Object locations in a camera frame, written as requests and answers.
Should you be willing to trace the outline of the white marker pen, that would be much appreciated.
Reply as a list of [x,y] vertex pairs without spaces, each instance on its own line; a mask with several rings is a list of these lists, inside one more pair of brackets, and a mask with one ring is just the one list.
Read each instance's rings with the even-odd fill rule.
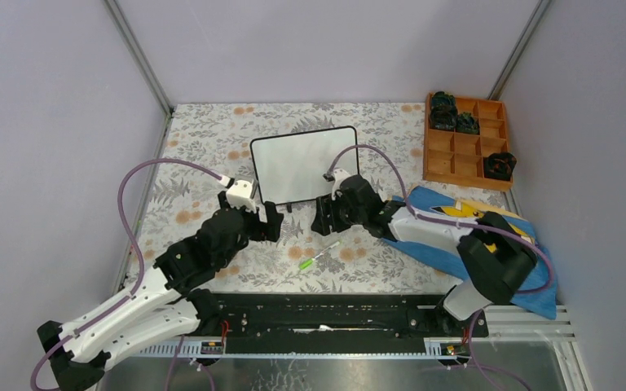
[[310,258],[314,258],[315,261],[317,261],[319,258],[321,258],[323,255],[325,255],[326,253],[329,253],[331,250],[333,250],[334,248],[336,248],[337,246],[339,246],[341,244],[340,240],[337,240],[333,243],[331,243],[329,246],[327,246],[326,248],[322,249],[320,252],[318,252],[316,255],[314,255],[313,257]]

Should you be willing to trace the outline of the small black-framed whiteboard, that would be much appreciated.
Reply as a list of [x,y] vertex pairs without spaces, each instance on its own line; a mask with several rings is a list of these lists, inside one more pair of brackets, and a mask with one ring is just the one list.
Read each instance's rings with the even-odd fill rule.
[[324,175],[331,165],[359,173],[355,149],[336,158],[357,143],[357,130],[350,125],[252,140],[249,148],[261,200],[293,204],[329,194],[333,184]]

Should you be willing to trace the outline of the green marker cap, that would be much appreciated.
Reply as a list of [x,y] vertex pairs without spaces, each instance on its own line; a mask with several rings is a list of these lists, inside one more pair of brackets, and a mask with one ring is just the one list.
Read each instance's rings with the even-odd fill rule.
[[314,261],[315,261],[315,259],[314,259],[314,258],[309,258],[309,259],[305,260],[304,262],[302,262],[302,263],[299,265],[299,269],[300,269],[300,270],[305,270],[306,268],[308,268],[309,266],[311,266],[311,265],[313,264],[313,262],[314,262]]

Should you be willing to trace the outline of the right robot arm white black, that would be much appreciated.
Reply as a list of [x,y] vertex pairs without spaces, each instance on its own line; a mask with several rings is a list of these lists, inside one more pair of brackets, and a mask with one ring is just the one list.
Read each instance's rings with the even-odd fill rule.
[[434,315],[445,335],[456,335],[478,310],[510,303],[538,262],[531,242],[498,213],[479,218],[420,214],[407,200],[382,200],[358,174],[336,169],[323,177],[332,186],[315,200],[314,232],[329,235],[361,226],[378,239],[422,244],[461,259],[467,275],[441,299]]

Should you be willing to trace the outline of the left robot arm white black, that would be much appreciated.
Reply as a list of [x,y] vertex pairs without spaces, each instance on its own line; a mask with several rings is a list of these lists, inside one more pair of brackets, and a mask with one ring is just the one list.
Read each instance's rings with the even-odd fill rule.
[[193,235],[171,244],[139,274],[135,285],[67,323],[50,320],[37,329],[60,390],[87,390],[129,356],[169,338],[209,336],[223,317],[216,297],[202,286],[255,241],[277,242],[284,215],[265,202],[258,211],[236,207],[226,192],[220,208]]

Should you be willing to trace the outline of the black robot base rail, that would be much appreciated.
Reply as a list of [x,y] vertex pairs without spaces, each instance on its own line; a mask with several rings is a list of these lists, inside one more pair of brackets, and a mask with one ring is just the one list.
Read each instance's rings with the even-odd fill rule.
[[461,345],[489,334],[453,319],[434,294],[256,294],[196,290],[187,300],[227,354],[424,354],[426,339]]

